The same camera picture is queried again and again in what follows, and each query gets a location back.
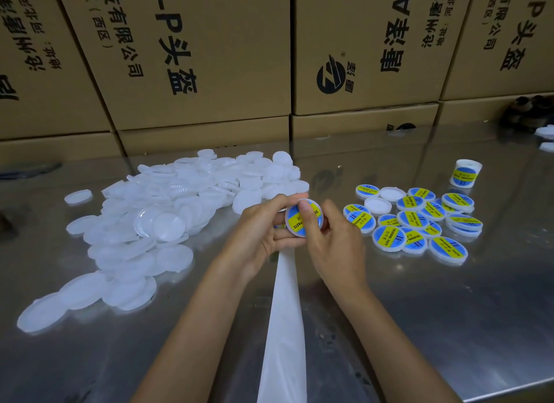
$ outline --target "pile of plastic lids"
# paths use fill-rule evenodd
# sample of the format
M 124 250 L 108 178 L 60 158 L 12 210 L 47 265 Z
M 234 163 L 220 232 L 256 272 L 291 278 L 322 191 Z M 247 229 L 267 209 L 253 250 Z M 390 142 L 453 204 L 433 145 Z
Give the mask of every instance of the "pile of plastic lids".
M 102 190 L 106 200 L 100 215 L 83 216 L 66 228 L 69 234 L 83 235 L 98 270 L 34 301 L 17 321 L 21 330 L 42 330 L 67 310 L 98 300 L 122 311 L 142 308 L 156 293 L 155 276 L 190 267 L 193 251 L 181 243 L 198 234 L 217 209 L 232 205 L 235 213 L 242 214 L 262 199 L 309 189 L 283 151 L 271 160 L 255 151 L 218 158 L 213 150 L 204 149 L 198 157 L 139 165 L 138 171 Z M 65 201 L 77 205 L 91 197 L 90 190 L 81 190 Z
M 467 250 L 460 241 L 476 238 L 482 232 L 482 222 L 469 215 L 475 202 L 466 195 L 446 193 L 437 198 L 432 191 L 419 187 L 406 193 L 397 187 L 379 189 L 362 184 L 356 187 L 356 196 L 364 204 L 348 204 L 344 216 L 362 234 L 372 233 L 375 246 L 385 252 L 423 254 L 429 250 L 446 263 L 462 264 Z M 391 213 L 393 205 L 396 214 Z M 441 221 L 460 241 L 442 236 Z

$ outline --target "forearm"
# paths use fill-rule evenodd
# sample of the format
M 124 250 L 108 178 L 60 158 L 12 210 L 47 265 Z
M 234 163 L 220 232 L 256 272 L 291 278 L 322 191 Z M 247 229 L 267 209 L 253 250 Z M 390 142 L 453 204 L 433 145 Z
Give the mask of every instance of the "forearm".
M 369 288 L 336 295 L 364 346 L 389 403 L 460 402 Z
M 204 403 L 247 280 L 216 258 L 150 367 L 132 403 Z

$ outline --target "left hand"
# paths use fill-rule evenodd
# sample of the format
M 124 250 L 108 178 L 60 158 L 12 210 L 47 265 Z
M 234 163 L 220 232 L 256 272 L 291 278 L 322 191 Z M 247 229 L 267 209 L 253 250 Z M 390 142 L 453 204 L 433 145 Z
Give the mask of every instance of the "left hand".
M 294 236 L 287 228 L 273 226 L 285 223 L 285 212 L 280 212 L 281 209 L 307 197 L 307 193 L 277 195 L 269 202 L 245 209 L 218 258 L 236 266 L 250 281 L 271 253 L 304 245 L 305 238 Z

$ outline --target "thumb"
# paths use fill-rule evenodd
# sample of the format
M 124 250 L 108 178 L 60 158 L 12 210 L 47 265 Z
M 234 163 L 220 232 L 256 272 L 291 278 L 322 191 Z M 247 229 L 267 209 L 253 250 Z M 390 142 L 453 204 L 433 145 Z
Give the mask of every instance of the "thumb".
M 308 242 L 312 239 L 318 239 L 323 234 L 319 230 L 319 224 L 317 223 L 317 217 L 315 216 L 314 209 L 310 206 L 308 200 L 298 200 L 298 210 L 306 229 L 306 238 Z

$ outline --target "metal table surface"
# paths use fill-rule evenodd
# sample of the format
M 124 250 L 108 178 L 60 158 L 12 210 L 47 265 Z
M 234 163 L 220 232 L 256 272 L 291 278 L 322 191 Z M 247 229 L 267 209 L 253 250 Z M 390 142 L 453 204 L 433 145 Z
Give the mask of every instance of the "metal table surface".
M 454 162 L 484 167 L 469 195 L 482 235 L 465 243 L 462 266 L 428 252 L 419 258 L 380 253 L 367 238 L 367 280 L 398 325 L 466 401 L 554 378 L 554 156 L 530 135 L 506 137 L 491 125 L 333 136 L 294 143 L 220 148 L 288 150 L 317 200 L 359 202 L 361 183 L 449 191 Z M 124 402 L 187 305 L 237 216 L 230 208 L 185 244 L 188 273 L 165 273 L 152 303 L 121 314 L 101 301 L 69 311 L 37 335 L 16 328 L 34 299 L 94 271 L 87 244 L 67 223 L 98 214 L 100 190 L 138 163 L 166 163 L 194 153 L 73 162 L 31 180 L 0 183 L 0 212 L 13 232 L 0 236 L 0 401 Z M 63 197 L 93 190 L 88 204 Z M 308 374 L 308 402 L 375 402 L 370 364 L 352 328 L 318 278 L 305 249 L 296 251 Z M 275 278 L 270 261 L 239 305 L 211 402 L 255 402 Z

